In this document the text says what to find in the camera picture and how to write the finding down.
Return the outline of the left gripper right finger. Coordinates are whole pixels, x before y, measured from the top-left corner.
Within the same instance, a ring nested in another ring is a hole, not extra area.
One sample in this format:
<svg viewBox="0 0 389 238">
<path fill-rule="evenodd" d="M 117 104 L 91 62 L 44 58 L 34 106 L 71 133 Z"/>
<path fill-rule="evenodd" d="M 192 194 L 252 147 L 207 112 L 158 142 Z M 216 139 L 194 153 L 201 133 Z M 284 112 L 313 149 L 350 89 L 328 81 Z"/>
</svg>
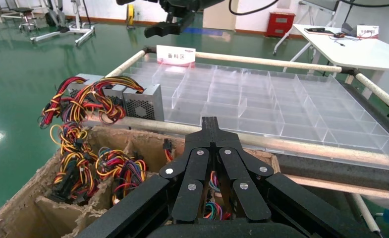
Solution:
<svg viewBox="0 0 389 238">
<path fill-rule="evenodd" d="M 220 191 L 231 217 L 268 221 L 272 214 L 261 192 L 264 180 L 274 174 L 272 166 L 247 153 L 236 133 L 220 129 L 217 117 L 211 117 L 211 136 Z"/>
</svg>

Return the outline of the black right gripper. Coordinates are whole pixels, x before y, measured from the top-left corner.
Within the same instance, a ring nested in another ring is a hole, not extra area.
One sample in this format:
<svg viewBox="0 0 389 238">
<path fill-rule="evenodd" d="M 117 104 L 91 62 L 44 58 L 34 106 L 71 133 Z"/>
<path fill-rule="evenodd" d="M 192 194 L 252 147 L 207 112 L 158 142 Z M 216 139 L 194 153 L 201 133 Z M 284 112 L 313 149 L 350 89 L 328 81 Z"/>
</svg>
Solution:
<svg viewBox="0 0 389 238">
<path fill-rule="evenodd" d="M 136 0 L 116 0 L 125 5 Z M 158 3 L 158 0 L 143 0 Z M 194 20 L 195 12 L 203 11 L 223 0 L 160 0 L 160 6 L 168 13 L 166 21 L 156 23 L 144 30 L 146 38 L 153 36 L 180 35 Z"/>
</svg>

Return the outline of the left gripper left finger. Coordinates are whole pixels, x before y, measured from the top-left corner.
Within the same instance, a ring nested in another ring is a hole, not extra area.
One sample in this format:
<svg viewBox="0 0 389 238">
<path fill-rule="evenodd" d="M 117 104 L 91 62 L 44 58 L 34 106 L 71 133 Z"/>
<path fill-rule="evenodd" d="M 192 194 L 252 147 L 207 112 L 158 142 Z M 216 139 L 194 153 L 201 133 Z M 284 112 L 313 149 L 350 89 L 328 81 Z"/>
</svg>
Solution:
<svg viewBox="0 0 389 238">
<path fill-rule="evenodd" d="M 203 217 L 211 125 L 212 118 L 203 117 L 201 130 L 186 135 L 183 153 L 160 169 L 160 176 L 170 181 L 168 198 L 174 222 L 197 222 Z"/>
</svg>

